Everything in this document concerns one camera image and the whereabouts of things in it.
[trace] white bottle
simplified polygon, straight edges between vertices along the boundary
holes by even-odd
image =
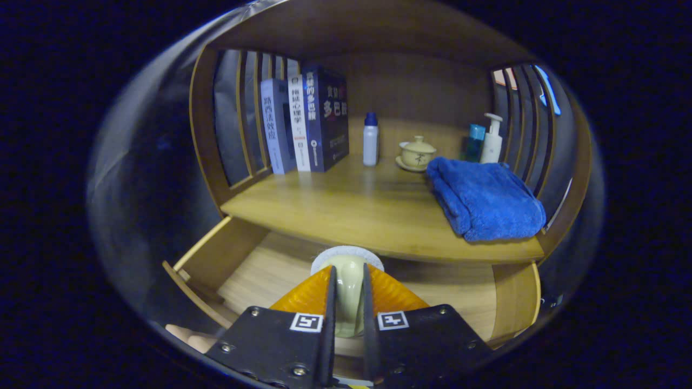
[[[363,165],[375,166],[377,164],[377,116],[374,112],[365,115],[365,128],[363,129]]]
[[[502,149],[502,137],[499,135],[502,118],[493,114],[485,114],[485,116],[490,118],[491,124],[483,141],[480,163],[497,163],[500,160],[500,150]]]

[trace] orange gripper pad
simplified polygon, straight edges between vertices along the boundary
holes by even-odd
[[[370,270],[372,308],[375,315],[379,312],[412,311],[430,306],[391,275],[371,264],[367,264],[367,267]]]
[[[274,303],[269,309],[303,314],[323,315],[327,310],[327,290],[331,266],[306,278]]]

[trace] black background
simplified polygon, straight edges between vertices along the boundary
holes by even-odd
[[[228,387],[152,336],[108,285],[84,215],[86,164],[114,96],[163,49],[237,1],[3,6],[7,388]],[[608,214],[580,293],[468,386],[676,387],[689,327],[683,2],[484,1],[462,10],[543,58],[581,99]],[[678,142],[668,146],[673,137]]]

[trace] folded towel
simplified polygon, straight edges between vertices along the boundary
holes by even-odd
[[[438,157],[427,173],[452,229],[469,242],[532,237],[545,225],[543,205],[505,163]]]

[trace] saucer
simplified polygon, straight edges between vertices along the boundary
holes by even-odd
[[[407,166],[407,165],[401,160],[401,156],[400,156],[400,155],[396,157],[395,161],[397,162],[397,165],[399,165],[400,168],[402,168],[402,169],[404,169],[404,170],[408,170],[409,172],[422,173],[422,172],[425,172],[425,171],[428,169],[428,166],[427,166],[427,165],[425,165],[425,166],[422,167],[422,168],[413,168],[413,167],[411,167],[411,166]]]

